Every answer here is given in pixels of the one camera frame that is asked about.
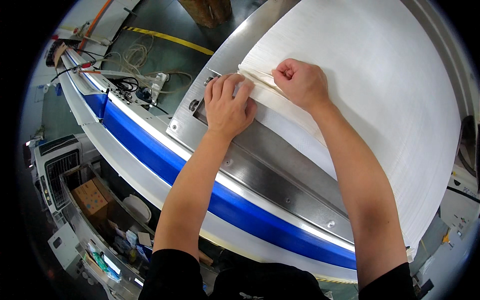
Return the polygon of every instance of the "white tissue paper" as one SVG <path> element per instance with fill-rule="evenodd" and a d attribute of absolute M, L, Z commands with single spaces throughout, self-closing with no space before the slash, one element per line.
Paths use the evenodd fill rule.
<path fill-rule="evenodd" d="M 303 0 L 251 49 L 239 73 L 255 82 L 256 119 L 336 179 L 312 117 L 284 97 L 271 70 L 286 58 L 320 66 L 329 94 L 390 180 L 406 246 L 437 211 L 460 117 L 435 46 L 400 1 Z"/>

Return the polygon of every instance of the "conveyor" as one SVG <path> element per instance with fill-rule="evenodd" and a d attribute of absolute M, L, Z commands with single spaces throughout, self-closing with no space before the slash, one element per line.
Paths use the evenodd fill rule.
<path fill-rule="evenodd" d="M 296 0 L 269 0 L 215 52 L 173 116 L 156 117 L 127 101 L 101 74 L 60 76 L 67 101 L 83 130 L 113 168 L 146 199 L 162 208 L 176 175 L 207 125 L 204 83 L 236 72 L 238 64 Z M 424 26 L 441 54 L 460 117 L 478 112 L 471 71 L 441 16 L 427 1 L 402 1 Z M 68 50 L 66 66 L 82 58 Z M 93 89 L 86 101 L 79 82 Z M 317 277 L 357 281 L 353 236 L 338 183 L 278 135 L 254 122 L 233 140 L 216 177 L 200 235 L 261 262 L 280 262 Z"/>

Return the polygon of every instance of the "person's left hand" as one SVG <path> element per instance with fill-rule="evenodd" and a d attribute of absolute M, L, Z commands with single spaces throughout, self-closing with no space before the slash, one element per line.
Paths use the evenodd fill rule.
<path fill-rule="evenodd" d="M 243 84 L 234 97 L 233 91 L 240 82 Z M 231 141 L 245 130 L 257 112 L 255 101 L 249 97 L 252 89 L 253 82 L 245 80 L 240 74 L 212 79 L 207 84 L 204 96 L 208 132 Z"/>

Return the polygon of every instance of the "white bucket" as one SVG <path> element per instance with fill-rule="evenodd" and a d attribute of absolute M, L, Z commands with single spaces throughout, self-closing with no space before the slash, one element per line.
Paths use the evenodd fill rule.
<path fill-rule="evenodd" d="M 130 196 L 123 199 L 123 204 L 130 209 L 132 214 L 144 224 L 147 224 L 152 217 L 150 208 L 137 196 L 130 194 Z"/>

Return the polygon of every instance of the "black sleeve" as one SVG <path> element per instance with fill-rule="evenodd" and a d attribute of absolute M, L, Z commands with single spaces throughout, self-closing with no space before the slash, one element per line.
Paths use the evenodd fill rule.
<path fill-rule="evenodd" d="M 154 252 L 138 299 L 207 299 L 198 261 L 180 250 Z"/>
<path fill-rule="evenodd" d="M 367 299 L 417 299 L 408 263 L 399 265 L 367 284 L 360 291 L 359 300 Z"/>

